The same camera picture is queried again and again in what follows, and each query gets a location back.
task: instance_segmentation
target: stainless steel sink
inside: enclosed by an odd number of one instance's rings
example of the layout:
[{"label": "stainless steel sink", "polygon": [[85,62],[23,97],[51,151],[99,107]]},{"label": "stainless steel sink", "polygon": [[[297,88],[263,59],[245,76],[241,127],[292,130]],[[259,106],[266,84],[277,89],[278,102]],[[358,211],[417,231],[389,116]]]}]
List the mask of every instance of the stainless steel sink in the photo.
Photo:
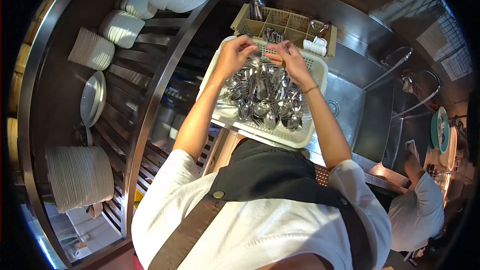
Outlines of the stainless steel sink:
[{"label": "stainless steel sink", "polygon": [[[417,104],[417,97],[403,92],[401,82],[388,77],[365,89],[385,70],[339,43],[335,57],[327,65],[325,100],[352,152],[406,176],[405,142],[414,139],[424,160],[431,113],[421,105],[402,117],[392,118]],[[316,132],[306,149],[321,154]]]},{"label": "stainless steel sink", "polygon": [[[376,63],[337,44],[328,61],[325,100],[335,115],[352,152],[381,162],[387,145],[393,106],[393,81],[364,89],[385,71]],[[321,153],[316,132],[306,147]]]},{"label": "stainless steel sink", "polygon": [[[407,94],[401,90],[401,85],[395,84],[395,100],[393,115],[398,114],[418,103],[417,97]],[[405,142],[415,140],[415,145],[420,157],[420,164],[423,166],[427,148],[430,145],[430,121],[432,113],[421,105],[415,110],[403,115],[393,117],[390,123],[390,134],[381,163],[388,169],[398,172],[404,176],[405,157],[407,149]]]}]

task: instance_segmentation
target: black apron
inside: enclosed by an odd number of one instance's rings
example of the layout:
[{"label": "black apron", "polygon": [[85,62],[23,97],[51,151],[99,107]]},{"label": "black apron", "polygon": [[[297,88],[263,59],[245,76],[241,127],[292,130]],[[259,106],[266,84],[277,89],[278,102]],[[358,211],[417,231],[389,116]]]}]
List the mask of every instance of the black apron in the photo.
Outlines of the black apron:
[{"label": "black apron", "polygon": [[165,241],[148,270],[177,269],[226,202],[274,198],[338,208],[350,241],[353,269],[373,268],[360,217],[339,191],[317,183],[314,164],[298,151],[244,138],[232,152],[229,165],[220,169],[208,193]]}]

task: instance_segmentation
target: apron button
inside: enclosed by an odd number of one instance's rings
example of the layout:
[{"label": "apron button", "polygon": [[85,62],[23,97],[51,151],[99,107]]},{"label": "apron button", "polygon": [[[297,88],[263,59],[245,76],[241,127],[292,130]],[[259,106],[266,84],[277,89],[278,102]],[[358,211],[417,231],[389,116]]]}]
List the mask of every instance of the apron button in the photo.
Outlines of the apron button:
[{"label": "apron button", "polygon": [[213,197],[216,199],[220,199],[224,196],[225,196],[225,192],[222,192],[222,191],[216,191],[215,193],[213,193]]}]

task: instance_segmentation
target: beige cutlery rack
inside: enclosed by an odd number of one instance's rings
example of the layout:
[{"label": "beige cutlery rack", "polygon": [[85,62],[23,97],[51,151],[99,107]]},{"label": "beige cutlery rack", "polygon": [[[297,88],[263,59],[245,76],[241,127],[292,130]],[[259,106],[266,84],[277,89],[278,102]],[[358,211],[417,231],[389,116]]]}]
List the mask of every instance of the beige cutlery rack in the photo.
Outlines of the beige cutlery rack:
[{"label": "beige cutlery rack", "polygon": [[[324,25],[322,22],[315,20],[315,26],[312,28],[309,25],[308,17],[271,7],[264,7],[263,14],[266,16],[265,21],[252,20],[250,19],[249,4],[243,4],[240,12],[230,26],[231,29],[235,31],[234,35],[249,34],[254,39],[263,40],[263,33],[268,27],[271,27],[283,33],[286,40],[292,41],[298,49],[303,50],[303,40],[313,41],[315,39],[314,32],[318,32]],[[325,61],[328,61],[329,57],[334,57],[337,45],[337,28],[335,26],[332,25],[332,27],[327,30],[325,39],[328,42],[325,56],[320,56],[310,51],[307,52]]]}]

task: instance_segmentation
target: faucet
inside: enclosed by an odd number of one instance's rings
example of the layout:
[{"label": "faucet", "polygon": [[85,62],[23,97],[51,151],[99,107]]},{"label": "faucet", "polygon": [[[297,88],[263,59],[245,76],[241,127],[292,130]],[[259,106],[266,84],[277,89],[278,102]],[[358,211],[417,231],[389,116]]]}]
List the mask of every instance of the faucet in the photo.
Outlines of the faucet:
[{"label": "faucet", "polygon": [[380,60],[380,64],[382,64],[383,66],[387,66],[389,68],[392,68],[392,66],[390,66],[388,64],[388,60],[390,59],[390,57],[395,54],[397,51],[401,50],[401,49],[404,49],[404,48],[407,48],[409,49],[408,53],[405,54],[405,56],[402,58],[403,62],[405,62],[406,60],[408,60],[410,58],[410,56],[412,55],[413,53],[413,47],[410,47],[410,46],[402,46],[402,47],[398,47],[397,49],[395,49],[392,53],[390,53],[389,55],[387,55],[385,58],[381,59]]},{"label": "faucet", "polygon": [[418,97],[418,95],[413,92],[413,77],[415,76],[415,74],[417,74],[419,72],[426,72],[429,75],[433,76],[433,78],[435,78],[435,80],[437,81],[437,87],[436,87],[435,91],[433,91],[430,95],[427,96],[427,98],[423,99],[422,101],[420,101],[416,105],[412,106],[411,108],[409,108],[409,109],[407,109],[407,110],[405,110],[401,113],[393,115],[392,119],[395,118],[395,117],[400,117],[400,116],[404,115],[405,113],[408,113],[411,110],[416,109],[417,107],[423,105],[425,102],[432,99],[432,97],[434,97],[438,93],[438,91],[440,90],[440,79],[438,78],[438,76],[430,70],[421,69],[416,73],[409,73],[407,75],[402,74],[403,91],[405,91],[407,93],[412,93],[412,94],[414,94],[415,96]]},{"label": "faucet", "polygon": [[[396,53],[397,51],[399,51],[400,49],[403,49],[403,48],[407,48],[409,49],[408,53],[405,54],[404,57],[402,57],[395,65],[393,66],[390,66],[387,62],[387,60],[394,54]],[[385,73],[383,73],[379,78],[377,78],[376,80],[372,81],[371,83],[368,84],[368,86],[364,87],[363,90],[366,90],[368,89],[370,86],[374,85],[377,81],[380,81],[381,79],[383,79],[385,76],[387,76],[389,73],[391,73],[393,70],[395,70],[396,68],[398,68],[402,63],[404,63],[406,60],[408,60],[410,58],[410,56],[412,55],[413,53],[413,48],[412,47],[409,47],[409,46],[402,46],[402,47],[399,47],[397,49],[395,49],[392,53],[390,53],[389,55],[387,55],[384,59],[381,59],[380,60],[380,63],[384,66],[387,66],[387,67],[390,67],[390,70],[386,71]]]}]

